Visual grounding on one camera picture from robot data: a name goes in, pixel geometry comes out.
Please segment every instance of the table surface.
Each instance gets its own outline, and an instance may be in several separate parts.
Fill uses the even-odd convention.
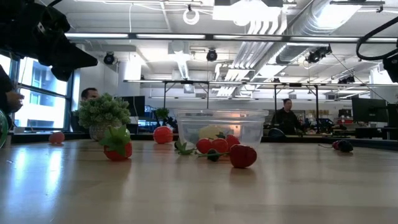
[[[261,144],[250,169],[133,144],[107,161],[91,140],[0,149],[0,223],[397,223],[398,153]]]

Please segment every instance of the security camera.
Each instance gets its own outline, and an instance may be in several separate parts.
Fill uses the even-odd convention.
[[[215,49],[210,49],[209,52],[207,53],[206,59],[209,62],[214,62],[215,60],[217,60],[216,50]]]
[[[114,65],[117,62],[113,52],[107,52],[104,57],[105,65]]]

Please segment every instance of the white ceiling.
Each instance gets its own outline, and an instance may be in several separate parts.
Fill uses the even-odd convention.
[[[42,0],[44,4],[52,0]],[[297,7],[289,11],[288,21],[294,17],[310,0],[297,0]],[[385,0],[384,10],[397,11],[397,0]],[[150,5],[149,7],[161,9],[160,6]],[[183,9],[185,6],[168,6],[166,9]],[[129,32],[129,5],[122,4],[104,4],[102,2],[76,2],[64,0],[56,6],[63,12],[70,24],[73,26],[71,32]],[[363,7],[363,10],[377,9],[376,7]],[[247,27],[236,26],[233,22],[214,21],[210,15],[200,14],[200,20],[197,24],[191,26],[182,19],[183,11],[167,11],[165,15],[162,11],[146,9],[140,6],[131,8],[131,31],[132,32],[174,32],[174,33],[209,33],[209,34],[243,34],[247,32]],[[357,12],[345,25],[341,26],[333,35],[364,35],[375,29],[383,23],[393,19],[398,14],[393,13],[375,13],[375,12]],[[381,33],[382,36],[396,37],[398,26],[391,27]],[[168,60],[167,47],[168,41],[150,41],[150,40],[102,40],[85,43],[91,45],[135,45],[142,56],[147,60],[147,69],[143,73],[171,73],[176,70],[177,64]],[[214,71],[216,63],[206,62],[206,52],[209,48],[215,48],[218,52],[219,60],[233,60],[241,46],[240,42],[206,42],[192,41],[190,50],[195,51],[195,60],[188,61],[190,70],[211,70]],[[372,63],[359,62],[355,54],[354,44],[333,44],[333,53],[343,62],[347,68],[360,67],[357,75],[364,81],[367,81],[369,72],[364,68],[373,66]],[[363,53],[370,55],[379,55],[394,49],[394,45],[364,45]],[[104,55],[105,52],[97,52],[97,55]],[[329,56],[318,64],[311,67],[309,72],[317,81],[336,75],[346,70],[336,58]],[[281,80],[305,80],[308,78],[308,69],[303,65],[289,66],[284,72],[287,74],[281,77]]]

